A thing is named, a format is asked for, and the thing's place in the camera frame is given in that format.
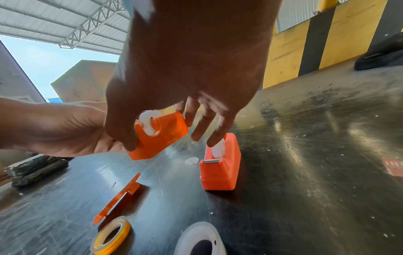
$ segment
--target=yellow pole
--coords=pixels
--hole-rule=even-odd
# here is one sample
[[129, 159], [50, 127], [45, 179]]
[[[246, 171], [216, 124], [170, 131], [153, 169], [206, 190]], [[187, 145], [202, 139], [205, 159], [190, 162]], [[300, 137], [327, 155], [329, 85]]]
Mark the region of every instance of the yellow pole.
[[318, 12], [323, 12], [327, 9], [335, 7], [339, 1], [338, 0], [320, 0], [318, 4]]

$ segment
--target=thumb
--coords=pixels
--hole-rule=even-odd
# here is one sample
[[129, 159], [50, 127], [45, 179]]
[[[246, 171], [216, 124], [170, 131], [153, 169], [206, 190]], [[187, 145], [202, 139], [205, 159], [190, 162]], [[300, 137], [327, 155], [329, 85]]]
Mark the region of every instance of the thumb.
[[111, 138], [122, 142], [127, 151], [133, 151], [137, 145], [134, 124], [141, 111], [137, 113], [130, 101], [124, 100], [127, 93], [120, 93], [119, 85], [108, 84], [106, 89], [107, 113], [104, 127]]

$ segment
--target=yellow tape roll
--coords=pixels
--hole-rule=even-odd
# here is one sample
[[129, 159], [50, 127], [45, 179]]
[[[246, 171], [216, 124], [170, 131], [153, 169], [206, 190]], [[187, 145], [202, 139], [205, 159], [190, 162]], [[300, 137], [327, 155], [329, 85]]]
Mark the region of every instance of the yellow tape roll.
[[[115, 229], [118, 229], [118, 233], [106, 244], [104, 244], [106, 238]], [[109, 255], [116, 250], [119, 245], [125, 240], [130, 231], [130, 223], [125, 216], [120, 216], [106, 225], [97, 235], [92, 242], [90, 250], [95, 255]]]

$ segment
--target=person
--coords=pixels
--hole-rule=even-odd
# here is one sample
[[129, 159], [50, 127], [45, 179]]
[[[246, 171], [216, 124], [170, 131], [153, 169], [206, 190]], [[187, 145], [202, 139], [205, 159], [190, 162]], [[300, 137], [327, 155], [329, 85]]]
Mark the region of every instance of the person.
[[262, 83], [281, 0], [130, 0], [126, 42], [106, 104], [31, 105], [0, 99], [0, 148], [74, 157], [133, 151], [145, 110], [175, 105], [212, 147]]

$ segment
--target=corrugated metal wall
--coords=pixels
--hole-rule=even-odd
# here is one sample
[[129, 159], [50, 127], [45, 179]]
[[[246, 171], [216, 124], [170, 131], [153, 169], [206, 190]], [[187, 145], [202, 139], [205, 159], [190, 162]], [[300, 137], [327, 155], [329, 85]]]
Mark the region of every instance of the corrugated metal wall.
[[283, 0], [276, 21], [277, 33], [295, 26], [309, 18], [316, 12], [320, 0]]

